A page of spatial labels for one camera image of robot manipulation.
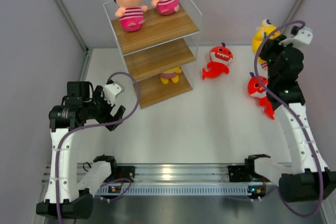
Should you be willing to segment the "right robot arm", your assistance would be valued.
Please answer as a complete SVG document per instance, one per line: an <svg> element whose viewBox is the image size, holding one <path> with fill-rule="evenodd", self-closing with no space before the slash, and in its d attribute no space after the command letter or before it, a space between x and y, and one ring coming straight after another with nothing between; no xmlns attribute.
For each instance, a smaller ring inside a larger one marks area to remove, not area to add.
<svg viewBox="0 0 336 224"><path fill-rule="evenodd" d="M274 162L266 154L246 159L250 180L261 176L278 186L285 202L323 201L335 190L335 172L322 158L314 141L299 83L304 55L299 47L310 44L307 31L287 38L279 35L262 45L260 57L268 65L266 95L287 141L291 167Z"/></svg>

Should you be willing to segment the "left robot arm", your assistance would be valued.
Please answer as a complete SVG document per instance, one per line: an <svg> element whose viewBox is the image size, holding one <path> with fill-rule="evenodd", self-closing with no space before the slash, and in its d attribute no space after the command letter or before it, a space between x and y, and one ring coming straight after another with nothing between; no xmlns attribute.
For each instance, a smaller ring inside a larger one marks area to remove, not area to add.
<svg viewBox="0 0 336 224"><path fill-rule="evenodd" d="M104 182L117 179L119 170L113 156L101 155L93 160L92 167L81 180L77 179L77 156L81 127L88 120L96 120L113 131L125 113L119 106L111 115L117 96L123 86L112 80L105 86L90 91L91 82L67 83L65 104L49 112L52 140L52 161L49 185L44 200L36 205L36 214L54 219L88 219L93 210L93 198Z"/></svg>

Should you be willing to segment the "yellow plush toy striped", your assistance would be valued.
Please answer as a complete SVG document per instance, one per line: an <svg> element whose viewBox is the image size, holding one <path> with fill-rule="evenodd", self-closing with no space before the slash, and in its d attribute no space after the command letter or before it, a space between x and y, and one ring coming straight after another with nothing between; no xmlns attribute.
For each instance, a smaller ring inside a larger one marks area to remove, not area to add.
<svg viewBox="0 0 336 224"><path fill-rule="evenodd" d="M173 83L178 83L179 73L182 73L182 69L180 67L176 67L176 68L161 72L160 80L163 84L168 84L169 81L172 81Z"/></svg>

